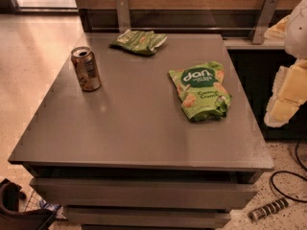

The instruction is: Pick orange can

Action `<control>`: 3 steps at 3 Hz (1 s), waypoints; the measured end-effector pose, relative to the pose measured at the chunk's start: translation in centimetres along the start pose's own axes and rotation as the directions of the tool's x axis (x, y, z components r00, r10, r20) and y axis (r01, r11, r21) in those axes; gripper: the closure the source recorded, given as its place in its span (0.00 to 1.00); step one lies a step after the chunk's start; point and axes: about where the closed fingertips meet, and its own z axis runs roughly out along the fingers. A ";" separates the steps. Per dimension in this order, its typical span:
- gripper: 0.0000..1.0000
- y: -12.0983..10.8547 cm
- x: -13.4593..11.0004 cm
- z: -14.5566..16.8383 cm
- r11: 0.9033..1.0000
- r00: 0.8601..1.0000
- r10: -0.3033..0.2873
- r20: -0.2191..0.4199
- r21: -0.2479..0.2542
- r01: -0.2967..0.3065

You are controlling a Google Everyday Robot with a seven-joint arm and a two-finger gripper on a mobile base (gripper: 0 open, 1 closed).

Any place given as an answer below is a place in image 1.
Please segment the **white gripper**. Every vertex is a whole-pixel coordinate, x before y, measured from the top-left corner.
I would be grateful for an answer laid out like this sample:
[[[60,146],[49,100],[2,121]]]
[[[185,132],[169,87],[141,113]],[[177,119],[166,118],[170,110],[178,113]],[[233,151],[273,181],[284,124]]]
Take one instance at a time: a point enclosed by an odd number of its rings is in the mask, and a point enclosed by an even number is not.
[[[265,39],[283,39],[287,54],[299,58],[290,67],[280,66],[275,75],[264,122],[282,127],[307,102],[307,0],[301,0],[291,12],[269,27]]]

